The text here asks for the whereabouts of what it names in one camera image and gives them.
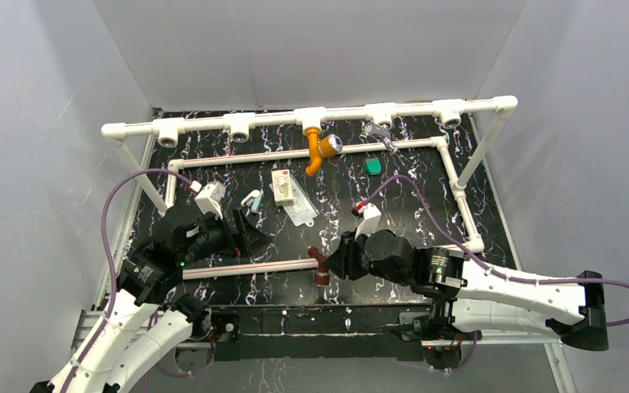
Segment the dark red water faucet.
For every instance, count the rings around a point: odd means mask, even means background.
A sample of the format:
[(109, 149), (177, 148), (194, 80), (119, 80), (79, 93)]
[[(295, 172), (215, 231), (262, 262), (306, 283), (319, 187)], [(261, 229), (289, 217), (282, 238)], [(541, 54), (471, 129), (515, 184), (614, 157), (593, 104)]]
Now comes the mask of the dark red water faucet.
[(314, 246), (308, 248), (308, 256), (315, 259), (318, 263), (314, 273), (314, 283), (321, 287), (328, 286), (330, 283), (330, 272), (326, 265), (327, 256)]

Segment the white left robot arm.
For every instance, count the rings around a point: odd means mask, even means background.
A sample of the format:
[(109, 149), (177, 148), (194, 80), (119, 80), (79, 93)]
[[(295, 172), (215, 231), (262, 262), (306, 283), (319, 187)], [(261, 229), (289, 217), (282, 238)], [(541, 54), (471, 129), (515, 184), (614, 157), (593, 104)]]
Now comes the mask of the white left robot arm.
[(234, 210), (233, 218), (236, 226), (231, 228), (214, 213), (170, 207), (123, 263), (104, 313), (71, 360), (32, 390), (120, 392), (180, 342), (212, 337), (212, 310), (192, 295), (169, 303), (155, 326), (139, 339), (135, 335), (182, 282), (188, 256), (251, 257), (271, 243), (241, 210)]

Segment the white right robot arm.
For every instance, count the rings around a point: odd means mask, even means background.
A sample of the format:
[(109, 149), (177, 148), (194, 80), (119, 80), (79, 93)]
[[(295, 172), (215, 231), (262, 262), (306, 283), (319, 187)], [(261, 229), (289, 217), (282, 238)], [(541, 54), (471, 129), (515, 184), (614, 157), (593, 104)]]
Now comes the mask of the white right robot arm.
[(609, 348), (602, 275), (585, 270), (552, 278), (482, 266), (444, 247), (418, 248), (389, 230), (367, 236), (345, 232), (323, 265), (337, 277), (367, 275), (432, 299), (430, 332), (522, 331), (559, 339), (579, 350)]

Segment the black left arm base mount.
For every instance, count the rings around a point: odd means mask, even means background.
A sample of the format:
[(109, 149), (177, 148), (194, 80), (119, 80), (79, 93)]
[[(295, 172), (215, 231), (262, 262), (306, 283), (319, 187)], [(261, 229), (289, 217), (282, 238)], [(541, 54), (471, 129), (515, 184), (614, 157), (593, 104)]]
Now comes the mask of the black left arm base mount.
[(177, 347), (175, 360), (183, 373), (198, 372), (216, 360), (235, 360), (240, 317), (225, 308), (213, 309), (195, 323), (190, 336)]

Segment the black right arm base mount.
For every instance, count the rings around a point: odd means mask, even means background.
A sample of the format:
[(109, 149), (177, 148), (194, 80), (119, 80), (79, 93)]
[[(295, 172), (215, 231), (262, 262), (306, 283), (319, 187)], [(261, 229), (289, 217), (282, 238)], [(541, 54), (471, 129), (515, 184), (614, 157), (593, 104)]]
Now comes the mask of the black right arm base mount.
[(464, 368), (482, 338), (479, 331), (461, 332), (445, 319), (433, 317), (430, 311), (400, 313), (396, 323), (381, 326), (380, 332), (402, 341), (421, 343), (428, 367), (442, 373)]

